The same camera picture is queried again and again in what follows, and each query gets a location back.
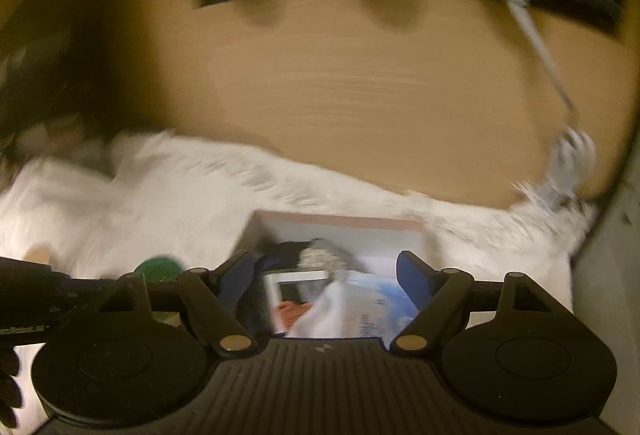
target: blue and white package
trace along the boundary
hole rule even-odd
[[[381,338],[386,347],[418,310],[395,280],[337,271],[314,306],[289,330],[289,338]]]

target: beige round object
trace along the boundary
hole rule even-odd
[[[238,352],[251,346],[251,339],[246,336],[226,336],[220,339],[220,346],[229,352]]]
[[[422,336],[409,334],[396,339],[396,346],[407,352],[417,352],[427,346],[427,340]]]
[[[51,262],[51,252],[44,246],[31,247],[24,255],[24,261],[49,265]]]

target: white cable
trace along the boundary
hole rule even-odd
[[[570,113],[569,126],[551,150],[546,181],[537,186],[528,184],[519,186],[519,189],[530,199],[539,202],[548,209],[556,209],[568,198],[574,199],[575,190],[593,172],[596,162],[596,148],[591,137],[585,132],[578,132],[572,128],[575,120],[575,106],[566,93],[558,68],[527,10],[529,0],[504,1],[518,26],[540,57],[556,92]]]

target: ribbed black surface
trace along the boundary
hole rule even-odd
[[[450,397],[429,363],[387,353],[376,339],[272,339],[221,363],[187,406],[108,431],[54,420],[42,435],[610,434],[597,420],[535,430],[484,418]]]

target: open box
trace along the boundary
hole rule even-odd
[[[422,222],[262,210],[252,214],[235,251],[260,252],[267,242],[314,238],[330,241],[350,253],[364,271],[383,277],[396,278],[396,259],[402,251],[428,262]]]

